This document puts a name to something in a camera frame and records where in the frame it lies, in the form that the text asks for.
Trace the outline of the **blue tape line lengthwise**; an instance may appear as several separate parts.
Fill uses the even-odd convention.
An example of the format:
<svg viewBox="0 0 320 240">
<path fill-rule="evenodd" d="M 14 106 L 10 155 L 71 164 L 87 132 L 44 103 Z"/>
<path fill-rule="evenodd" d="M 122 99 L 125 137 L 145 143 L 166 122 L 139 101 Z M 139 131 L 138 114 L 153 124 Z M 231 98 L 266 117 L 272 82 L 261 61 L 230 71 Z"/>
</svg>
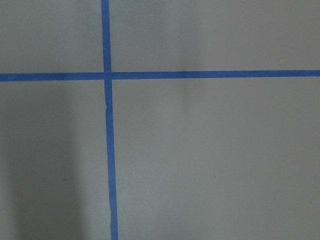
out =
<svg viewBox="0 0 320 240">
<path fill-rule="evenodd" d="M 110 7 L 109 1 L 101 2 L 102 43 L 103 43 L 103 80 L 105 94 L 105 123 L 106 123 L 106 151 L 108 168 L 108 191 L 110 207 L 110 237 L 112 240 L 119 238 L 117 188 L 116 188 L 116 163 L 114 143 L 113 119 L 113 84 L 112 84 L 112 59 L 111 59 L 111 32 L 110 32 Z"/>
</svg>

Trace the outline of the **blue tape line crosswise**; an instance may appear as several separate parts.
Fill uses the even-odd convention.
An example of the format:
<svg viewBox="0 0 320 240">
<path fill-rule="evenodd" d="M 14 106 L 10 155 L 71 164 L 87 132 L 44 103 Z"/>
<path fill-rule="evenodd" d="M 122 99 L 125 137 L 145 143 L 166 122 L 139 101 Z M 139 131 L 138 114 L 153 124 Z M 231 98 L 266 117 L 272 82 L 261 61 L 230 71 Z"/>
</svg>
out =
<svg viewBox="0 0 320 240">
<path fill-rule="evenodd" d="M 227 71 L 140 71 L 140 72 L 69 72 L 69 73 L 2 73 L 1 82 L 95 81 L 151 79 L 214 78 L 286 78 L 319 77 L 319 70 L 227 70 Z"/>
</svg>

